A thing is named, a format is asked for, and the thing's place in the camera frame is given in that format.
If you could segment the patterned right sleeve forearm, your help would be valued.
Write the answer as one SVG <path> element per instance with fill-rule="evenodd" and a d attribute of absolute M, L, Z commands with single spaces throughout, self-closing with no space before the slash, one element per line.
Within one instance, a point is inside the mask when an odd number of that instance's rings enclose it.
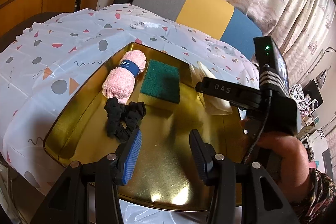
<path fill-rule="evenodd" d="M 309 174 L 311 189 L 301 202 L 291 202 L 299 223 L 335 223 L 335 182 L 315 168 Z"/>

